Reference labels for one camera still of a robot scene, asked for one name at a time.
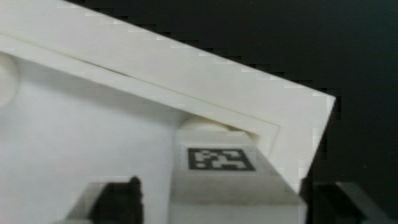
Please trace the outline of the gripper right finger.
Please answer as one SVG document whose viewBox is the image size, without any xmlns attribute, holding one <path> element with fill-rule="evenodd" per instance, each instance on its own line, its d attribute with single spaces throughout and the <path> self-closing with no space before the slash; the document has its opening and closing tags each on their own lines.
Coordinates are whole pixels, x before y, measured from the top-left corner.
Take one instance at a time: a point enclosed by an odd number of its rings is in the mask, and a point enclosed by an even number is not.
<svg viewBox="0 0 398 224">
<path fill-rule="evenodd" d="M 355 182 L 301 180 L 305 224 L 390 224 L 390 217 Z"/>
</svg>

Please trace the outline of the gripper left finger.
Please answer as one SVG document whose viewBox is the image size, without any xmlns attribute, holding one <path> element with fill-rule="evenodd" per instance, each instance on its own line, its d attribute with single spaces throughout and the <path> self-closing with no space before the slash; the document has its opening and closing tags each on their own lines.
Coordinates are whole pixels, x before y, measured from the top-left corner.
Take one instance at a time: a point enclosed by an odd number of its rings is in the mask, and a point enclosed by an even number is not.
<svg viewBox="0 0 398 224">
<path fill-rule="evenodd" d="M 143 224 L 141 182 L 90 183 L 69 212 L 90 224 Z"/>
</svg>

